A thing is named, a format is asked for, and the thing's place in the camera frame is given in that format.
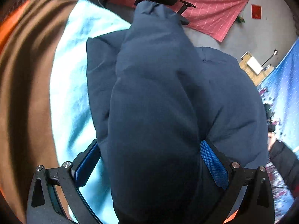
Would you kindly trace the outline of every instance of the jacket sleeve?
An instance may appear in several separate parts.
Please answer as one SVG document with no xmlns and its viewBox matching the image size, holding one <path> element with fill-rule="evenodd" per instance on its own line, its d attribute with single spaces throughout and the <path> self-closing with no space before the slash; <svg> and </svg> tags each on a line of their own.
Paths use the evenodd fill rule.
<svg viewBox="0 0 299 224">
<path fill-rule="evenodd" d="M 269 152 L 271 162 L 277 168 L 292 195 L 299 196 L 299 160 L 282 141 L 276 141 Z"/>
</svg>

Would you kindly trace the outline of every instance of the red paper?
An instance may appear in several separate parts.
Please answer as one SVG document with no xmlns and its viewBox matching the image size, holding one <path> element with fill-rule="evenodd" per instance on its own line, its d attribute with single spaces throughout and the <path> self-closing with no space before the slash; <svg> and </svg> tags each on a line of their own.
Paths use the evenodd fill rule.
<svg viewBox="0 0 299 224">
<path fill-rule="evenodd" d="M 259 5 L 251 5 L 251 17 L 253 19 L 262 19 L 262 7 Z"/>
<path fill-rule="evenodd" d="M 188 8 L 182 15 L 186 17 L 189 27 L 212 36 L 221 42 L 226 36 L 238 14 L 248 0 L 184 0 L 197 8 Z M 110 0 L 118 5 L 134 7 L 135 0 Z M 178 1 L 171 8 L 178 11 L 182 3 Z"/>
</svg>

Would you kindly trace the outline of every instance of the brown fabric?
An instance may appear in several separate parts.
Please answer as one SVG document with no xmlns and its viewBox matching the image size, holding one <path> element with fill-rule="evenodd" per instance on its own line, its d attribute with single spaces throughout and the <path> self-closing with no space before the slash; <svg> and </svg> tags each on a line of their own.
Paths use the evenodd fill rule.
<svg viewBox="0 0 299 224">
<path fill-rule="evenodd" d="M 77 1 L 31 0 L 0 56 L 0 188 L 23 223 L 35 167 L 58 167 L 49 82 L 56 47 Z"/>
</svg>

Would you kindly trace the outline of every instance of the silver bolt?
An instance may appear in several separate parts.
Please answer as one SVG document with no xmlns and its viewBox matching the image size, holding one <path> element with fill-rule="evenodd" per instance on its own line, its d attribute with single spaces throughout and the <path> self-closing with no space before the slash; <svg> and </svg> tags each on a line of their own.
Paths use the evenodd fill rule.
<svg viewBox="0 0 299 224">
<path fill-rule="evenodd" d="M 235 162 L 233 162 L 232 166 L 233 166 L 234 168 L 239 168 L 239 167 L 240 167 L 240 164 L 237 163 L 237 162 L 235 161 Z"/>
<path fill-rule="evenodd" d="M 265 171 L 266 171 L 265 167 L 263 167 L 263 166 L 260 166 L 260 170 L 261 170 L 262 172 L 265 172 Z"/>
<path fill-rule="evenodd" d="M 72 163 L 70 161 L 66 161 L 64 164 L 63 164 L 63 167 L 65 168 L 68 168 Z"/>
<path fill-rule="evenodd" d="M 37 171 L 40 171 L 40 170 L 43 169 L 43 167 L 44 167 L 43 165 L 38 165 L 38 166 L 36 167 L 36 170 L 37 170 Z"/>
</svg>

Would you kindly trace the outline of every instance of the blue textured pad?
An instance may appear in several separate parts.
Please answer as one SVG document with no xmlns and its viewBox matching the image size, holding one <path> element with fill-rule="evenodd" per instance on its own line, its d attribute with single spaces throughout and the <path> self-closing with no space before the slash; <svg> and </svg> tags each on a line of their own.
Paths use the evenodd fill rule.
<svg viewBox="0 0 299 224">
<path fill-rule="evenodd" d="M 200 143 L 200 154 L 216 185 L 225 190 L 228 187 L 228 173 L 206 141 Z"/>
</svg>

